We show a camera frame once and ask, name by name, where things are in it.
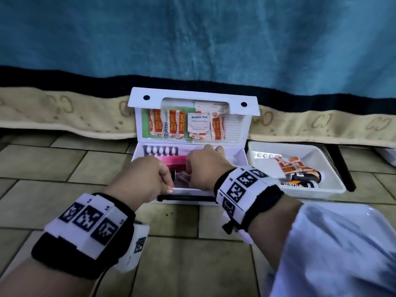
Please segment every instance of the person's right hand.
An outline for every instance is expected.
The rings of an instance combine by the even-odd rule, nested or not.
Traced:
[[[233,168],[225,159],[222,146],[213,149],[205,145],[203,149],[190,152],[186,159],[186,173],[191,174],[190,187],[193,189],[213,191],[220,176]]]

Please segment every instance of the white sleeve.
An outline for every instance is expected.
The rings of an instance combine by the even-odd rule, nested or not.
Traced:
[[[301,207],[270,297],[395,294],[394,252],[339,214],[314,204]]]

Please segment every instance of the hand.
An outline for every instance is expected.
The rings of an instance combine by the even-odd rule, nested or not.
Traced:
[[[225,159],[222,146],[213,149],[211,145],[205,145],[187,155],[186,173],[191,174],[190,187],[194,189],[213,191],[220,176],[233,168]]]
[[[121,200],[136,211],[158,195],[172,194],[173,187],[166,164],[154,156],[145,156],[127,164],[103,193]]]

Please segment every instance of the person's left hand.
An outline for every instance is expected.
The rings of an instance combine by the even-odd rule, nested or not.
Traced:
[[[136,211],[158,195],[172,194],[174,184],[166,164],[144,156],[127,164],[103,193],[117,198]]]

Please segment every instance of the black cable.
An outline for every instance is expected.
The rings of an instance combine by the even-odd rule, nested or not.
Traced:
[[[107,268],[106,270],[103,271],[102,275],[99,277],[98,283],[96,284],[95,290],[93,291],[92,297],[96,296],[96,293],[98,292],[99,289],[99,285],[102,282],[103,277],[105,276],[106,272],[109,270],[110,268]]]

